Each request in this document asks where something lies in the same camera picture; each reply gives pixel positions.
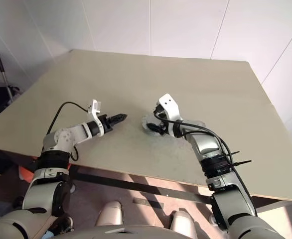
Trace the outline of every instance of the beige tabletop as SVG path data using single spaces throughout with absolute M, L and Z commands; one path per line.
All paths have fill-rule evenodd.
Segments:
M 292 138 L 249 63 L 73 50 L 0 114 L 0 149 L 39 156 L 59 106 L 85 107 L 94 98 L 102 113 L 128 114 L 102 138 L 78 146 L 75 164 L 206 186 L 190 144 L 150 136 L 142 117 L 170 93 L 185 120 L 201 120 L 240 151 L 235 161 L 251 194 L 292 201 Z M 86 121 L 73 105 L 53 129 Z

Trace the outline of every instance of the black cable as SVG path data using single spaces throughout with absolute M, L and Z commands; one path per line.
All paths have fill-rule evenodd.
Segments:
M 52 128 L 53 128 L 53 125 L 54 125 L 54 123 L 55 123 L 55 121 L 56 121 L 58 115 L 60 114 L 60 112 L 61 112 L 63 106 L 65 106 L 66 104 L 73 104 L 73 105 L 77 106 L 78 108 L 82 109 L 83 111 L 88 112 L 86 109 L 84 109 L 83 107 L 81 107 L 81 106 L 80 106 L 79 104 L 77 104 L 77 103 L 74 103 L 74 102 L 71 102 L 71 101 L 64 102 L 63 104 L 61 104 L 60 108 L 58 108 L 58 110 L 57 110 L 57 112 L 56 112 L 56 114 L 55 114 L 55 116 L 54 116 L 54 119 L 52 120 L 52 123 L 51 123 L 50 127 L 49 127 L 48 130 L 47 130 L 46 135 L 48 135 L 49 133 L 51 133 L 51 130 L 52 130 Z M 76 158 L 74 158 L 74 156 L 73 156 L 72 153 L 71 153 L 71 159 L 72 159 L 73 161 L 77 161 L 77 160 L 78 160 L 78 151 L 77 151 L 77 148 L 76 148 L 75 146 L 74 146 L 74 149 L 75 149 L 75 152 L 76 152 Z
M 185 136 L 185 135 L 190 134 L 190 133 L 205 133 L 205 134 L 208 134 L 208 135 L 214 136 L 214 137 L 218 140 L 218 142 L 219 142 L 219 144 L 220 144 L 220 147 L 221 147 L 221 151 L 225 154 L 225 156 L 226 156 L 225 158 L 226 158 L 228 164 L 230 165 L 231 169 L 232 169 L 232 170 L 234 171 L 234 173 L 236 174 L 236 176 L 237 176 L 239 182 L 242 184 L 242 187 L 244 188 L 244 190 L 245 190 L 246 194 L 248 195 L 248 197 L 249 197 L 249 199 L 250 199 L 252 205 L 254 206 L 255 215 L 257 216 L 257 209 L 256 209 L 256 207 L 255 207 L 255 205 L 254 205 L 254 202 L 253 202 L 253 200 L 252 200 L 252 198 L 251 198 L 251 196 L 250 196 L 250 194 L 249 194 L 249 191 L 248 191 L 246 185 L 244 184 L 244 182 L 242 181 L 241 177 L 239 176 L 239 173 L 237 172 L 237 170 L 236 170 L 235 167 L 233 166 L 233 158 L 232 158 L 232 154 L 231 154 L 231 151 L 230 151 L 228 145 L 225 143 L 225 141 L 223 141 L 223 140 L 222 140 L 222 139 L 221 139 L 221 138 L 220 138 L 215 132 L 213 132 L 212 130 L 210 130 L 210 129 L 208 129 L 208 128 L 205 128 L 205 127 L 202 127 L 202 126 L 199 126 L 199 125 L 195 125 L 195 124 L 191 124 L 191 123 L 183 123 L 183 122 L 179 122 L 179 121 L 173 121 L 173 120 L 163 119 L 163 118 L 157 116 L 155 113 L 154 113 L 154 116 L 155 116 L 155 118 L 157 118 L 157 119 L 159 119 L 159 120 L 161 120 L 161 121 L 163 121 L 163 122 L 173 123 L 173 124 L 176 123 L 176 124 L 179 124 L 179 125 L 184 125 L 184 126 L 190 126 L 190 127 L 195 127 L 195 128 L 203 129 L 203 130 L 194 130 L 194 131 L 185 132 L 185 133 L 183 133 L 180 137 Z M 225 153 L 225 151 L 224 151 L 222 145 L 225 146 L 225 148 L 226 148 L 226 150 L 227 150 L 227 154 Z

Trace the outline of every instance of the white wall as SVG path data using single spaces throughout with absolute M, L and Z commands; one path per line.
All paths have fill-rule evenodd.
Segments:
M 0 0 L 14 85 L 74 48 L 248 61 L 292 133 L 292 0 Z

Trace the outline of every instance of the gray floor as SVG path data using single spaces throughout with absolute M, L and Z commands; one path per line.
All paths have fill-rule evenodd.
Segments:
M 97 169 L 81 168 L 80 171 L 125 181 L 210 195 L 210 192 L 205 188 L 198 189 L 197 187 L 181 185 L 175 182 Z M 167 228 L 170 214 L 176 210 L 185 210 L 194 218 L 197 231 L 204 234 L 203 238 L 227 238 L 226 233 L 209 224 L 207 220 L 211 215 L 209 205 L 82 181 L 75 181 L 75 184 L 77 188 L 71 196 L 69 214 L 74 219 L 76 230 L 93 227 L 103 205 L 109 201 L 117 200 L 123 205 L 124 223 L 127 225 L 153 225 Z M 24 195 L 27 187 L 28 183 L 19 180 L 17 168 L 13 167 L 0 177 L 0 200 L 12 202 L 15 197 Z M 151 207 L 147 205 L 148 200 L 158 203 Z M 259 213 L 259 216 L 285 238 L 292 239 L 292 205 Z

